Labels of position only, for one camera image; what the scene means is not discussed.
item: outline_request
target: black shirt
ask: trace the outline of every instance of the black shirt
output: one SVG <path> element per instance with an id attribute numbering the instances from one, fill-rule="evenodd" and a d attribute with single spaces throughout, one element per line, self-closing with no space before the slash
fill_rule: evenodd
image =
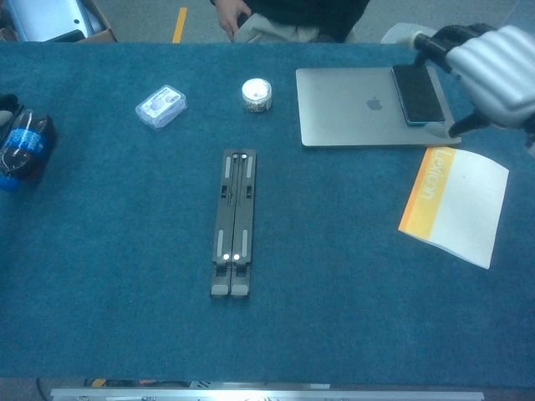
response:
<path id="1" fill-rule="evenodd" d="M 369 0 L 245 0 L 253 13 L 276 23 L 319 27 L 343 42 L 360 20 Z"/>

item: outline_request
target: cardboard box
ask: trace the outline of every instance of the cardboard box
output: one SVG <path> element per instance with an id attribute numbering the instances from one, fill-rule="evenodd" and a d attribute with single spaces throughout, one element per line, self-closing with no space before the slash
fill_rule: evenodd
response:
<path id="1" fill-rule="evenodd" d="M 93 15 L 97 17 L 97 19 L 100 21 L 102 26 L 104 27 L 104 31 L 96 33 L 95 35 L 85 38 L 82 40 L 79 40 L 79 43 L 114 43 L 117 42 L 117 38 L 115 37 L 114 31 L 110 26 L 110 22 L 108 21 L 108 18 L 100 11 L 99 6 L 96 5 L 94 0 L 82 0 L 82 3 L 87 7 L 90 12 L 92 12 Z M 0 18 L 2 19 L 0 21 L 0 28 L 4 26 L 12 26 L 11 18 L 8 16 L 8 14 L 3 10 L 2 13 L 0 13 Z"/>
<path id="2" fill-rule="evenodd" d="M 105 27 L 105 30 L 97 33 L 89 38 L 82 39 L 80 43 L 114 43 L 117 42 L 114 31 L 111 28 L 108 18 L 100 11 L 99 6 L 96 5 L 94 0 L 83 0 L 85 7 L 87 7 L 90 12 L 92 12 L 97 19 L 99 19 L 102 26 Z"/>

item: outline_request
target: blue label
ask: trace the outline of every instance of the blue label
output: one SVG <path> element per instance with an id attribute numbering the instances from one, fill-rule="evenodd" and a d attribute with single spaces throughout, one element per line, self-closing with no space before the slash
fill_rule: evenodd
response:
<path id="1" fill-rule="evenodd" d="M 40 156 L 44 152 L 46 145 L 46 138 L 35 131 L 26 128 L 15 128 L 9 133 L 6 146 L 27 150 L 36 156 Z"/>

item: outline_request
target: gray floor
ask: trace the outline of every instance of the gray floor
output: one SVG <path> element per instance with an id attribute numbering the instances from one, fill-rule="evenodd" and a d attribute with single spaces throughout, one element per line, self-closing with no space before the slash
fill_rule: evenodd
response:
<path id="1" fill-rule="evenodd" d="M 183 43 L 227 42 L 218 27 L 215 8 L 208 0 L 97 0 L 121 42 L 169 43 L 181 7 L 187 8 Z M 418 23 L 440 28 L 451 23 L 516 24 L 531 32 L 535 27 L 535 0 L 371 0 L 355 27 L 360 42 L 379 42 L 395 23 Z M 43 390 L 78 387 L 81 379 L 44 380 Z M 532 401 L 535 392 L 485 391 L 491 401 Z M 35 379 L 1 379 L 0 400 L 39 400 Z"/>

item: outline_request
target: apple logo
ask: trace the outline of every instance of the apple logo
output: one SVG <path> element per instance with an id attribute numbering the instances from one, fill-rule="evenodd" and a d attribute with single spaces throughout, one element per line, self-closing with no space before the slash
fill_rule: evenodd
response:
<path id="1" fill-rule="evenodd" d="M 381 104 L 381 101 L 377 99 L 377 97 L 374 97 L 373 99 L 370 99 L 366 102 L 370 110 L 377 111 L 382 110 L 383 105 Z"/>

